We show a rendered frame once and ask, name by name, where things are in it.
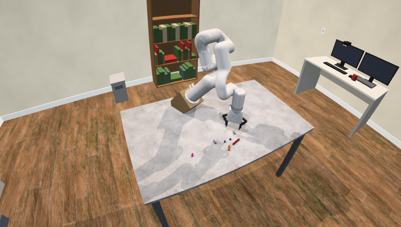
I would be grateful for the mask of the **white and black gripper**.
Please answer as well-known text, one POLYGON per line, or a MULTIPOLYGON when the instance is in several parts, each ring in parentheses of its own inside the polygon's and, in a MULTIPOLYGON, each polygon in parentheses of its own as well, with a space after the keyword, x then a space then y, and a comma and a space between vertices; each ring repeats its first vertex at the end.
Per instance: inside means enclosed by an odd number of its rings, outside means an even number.
POLYGON ((230 107, 229 110, 228 110, 228 113, 222 115, 223 119, 226 122, 225 123, 226 127, 227 127, 227 124, 228 124, 228 121, 229 121, 229 122, 240 124, 240 126, 239 126, 239 130, 240 130, 242 125, 247 123, 247 120, 243 117, 243 114, 244 114, 244 110, 243 109, 240 112, 236 112, 236 111, 233 111, 231 109, 231 107, 230 107), (227 118, 225 116, 227 116, 227 118), (244 122, 242 122, 242 120, 244 122))

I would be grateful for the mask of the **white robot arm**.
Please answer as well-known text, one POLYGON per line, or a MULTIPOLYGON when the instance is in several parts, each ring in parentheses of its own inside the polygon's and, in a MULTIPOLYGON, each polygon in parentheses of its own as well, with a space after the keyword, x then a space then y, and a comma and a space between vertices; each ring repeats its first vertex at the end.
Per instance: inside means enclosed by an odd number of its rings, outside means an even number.
POLYGON ((192 83, 190 89, 185 91, 185 98, 191 104, 199 102, 200 98, 216 87, 216 92, 221 100, 227 100, 231 96, 231 109, 240 112, 244 106, 246 92, 233 83, 226 85, 226 79, 231 71, 229 54, 235 49, 233 42, 219 29, 210 29, 198 33, 195 36, 195 46, 199 54, 200 64, 204 72, 211 72, 204 76, 195 86, 192 83), (217 42, 212 55, 210 43, 217 42), (192 87, 191 87, 192 86, 192 87))

